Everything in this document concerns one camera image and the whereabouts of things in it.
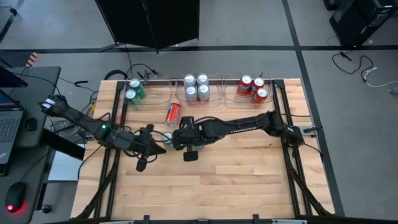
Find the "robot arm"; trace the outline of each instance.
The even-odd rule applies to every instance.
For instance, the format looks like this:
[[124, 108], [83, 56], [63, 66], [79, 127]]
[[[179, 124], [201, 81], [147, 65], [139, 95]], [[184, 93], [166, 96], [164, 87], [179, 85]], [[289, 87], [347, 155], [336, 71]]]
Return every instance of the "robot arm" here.
[[53, 117], [61, 117], [91, 133], [98, 143], [104, 147], [121, 149], [130, 157], [139, 157], [137, 171], [142, 172], [146, 168], [147, 158], [157, 154], [165, 154], [166, 150], [156, 144], [150, 134], [154, 126], [148, 124], [140, 129], [138, 136], [120, 129], [112, 121], [93, 119], [80, 111], [70, 107], [64, 96], [54, 95], [41, 104], [42, 112]]
[[286, 137], [289, 144], [300, 146], [304, 143], [300, 129], [286, 125], [275, 111], [268, 111], [250, 118], [223, 121], [218, 118], [182, 117], [180, 128], [173, 132], [173, 145], [178, 150], [187, 146], [212, 144], [226, 135], [261, 129], [273, 137]]

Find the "computer mouse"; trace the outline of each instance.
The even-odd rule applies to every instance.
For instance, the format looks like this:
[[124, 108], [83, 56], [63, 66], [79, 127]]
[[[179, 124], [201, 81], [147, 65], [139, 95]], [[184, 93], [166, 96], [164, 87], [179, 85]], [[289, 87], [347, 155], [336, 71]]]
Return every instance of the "computer mouse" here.
[[25, 199], [26, 184], [16, 182], [10, 186], [6, 194], [6, 209], [8, 212], [18, 211]]

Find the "computer tower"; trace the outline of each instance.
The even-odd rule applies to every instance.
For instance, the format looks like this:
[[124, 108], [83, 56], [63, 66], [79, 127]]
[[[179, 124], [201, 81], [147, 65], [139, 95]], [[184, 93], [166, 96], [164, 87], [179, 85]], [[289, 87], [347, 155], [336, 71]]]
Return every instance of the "computer tower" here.
[[360, 46], [398, 9], [398, 0], [352, 0], [341, 5], [330, 24], [343, 46]]
[[345, 0], [323, 0], [326, 8], [329, 11], [338, 9], [338, 7], [341, 6], [344, 1]]

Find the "wooden table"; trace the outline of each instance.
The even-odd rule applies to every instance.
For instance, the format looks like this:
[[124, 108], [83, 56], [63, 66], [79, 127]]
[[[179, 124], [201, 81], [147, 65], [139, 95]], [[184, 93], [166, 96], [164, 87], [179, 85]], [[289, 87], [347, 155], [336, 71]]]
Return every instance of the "wooden table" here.
[[[301, 81], [284, 81], [291, 113], [308, 115]], [[115, 87], [116, 81], [101, 82], [95, 118], [112, 111]], [[159, 88], [157, 91], [164, 92], [165, 97], [169, 97], [167, 92], [170, 89]], [[172, 88], [171, 101], [178, 102], [175, 91]], [[122, 100], [119, 103], [118, 119]], [[248, 110], [228, 108], [221, 102], [218, 107], [183, 106], [182, 114], [196, 119], [216, 116], [227, 121], [272, 110], [273, 103], [266, 103], [263, 110]], [[135, 131], [152, 123], [158, 131], [172, 132], [173, 129], [164, 124], [166, 113], [166, 108], [143, 111], [129, 108], [126, 125]], [[310, 118], [294, 117], [296, 126], [311, 124]], [[154, 137], [160, 139], [158, 134], [154, 134]], [[316, 138], [305, 136], [305, 142], [317, 147]], [[97, 147], [97, 143], [89, 142], [85, 157]], [[308, 188], [333, 213], [320, 154], [307, 146], [301, 146], [299, 150]], [[112, 219], [142, 220], [144, 215], [150, 215], [151, 220], [251, 219], [253, 214], [259, 214], [260, 218], [294, 217], [280, 138], [270, 137], [260, 130], [250, 131], [226, 136], [215, 144], [206, 146], [199, 152], [197, 161], [184, 162], [182, 154], [182, 151], [168, 151], [140, 173], [136, 171], [136, 159], [122, 153]], [[71, 217], [77, 216], [97, 191], [103, 156], [104, 150], [98, 151], [82, 167]], [[302, 194], [297, 185], [296, 189], [301, 214], [305, 214]], [[103, 198], [101, 215], [104, 215], [106, 208], [107, 193]]]

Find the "metal bracket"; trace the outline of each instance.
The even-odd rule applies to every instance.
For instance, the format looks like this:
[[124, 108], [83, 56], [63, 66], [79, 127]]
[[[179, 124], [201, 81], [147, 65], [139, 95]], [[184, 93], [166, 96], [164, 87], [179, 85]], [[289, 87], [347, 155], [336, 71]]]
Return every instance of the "metal bracket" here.
[[300, 128], [301, 134], [303, 136], [311, 136], [313, 138], [315, 138], [317, 136], [317, 127], [314, 126], [299, 126], [298, 128]]
[[260, 224], [260, 216], [258, 214], [253, 214], [253, 224]]
[[149, 215], [144, 215], [144, 224], [149, 224]]
[[209, 220], [205, 220], [205, 219], [199, 220], [198, 219], [198, 224], [209, 224]]
[[306, 220], [272, 220], [272, 224], [307, 224]]

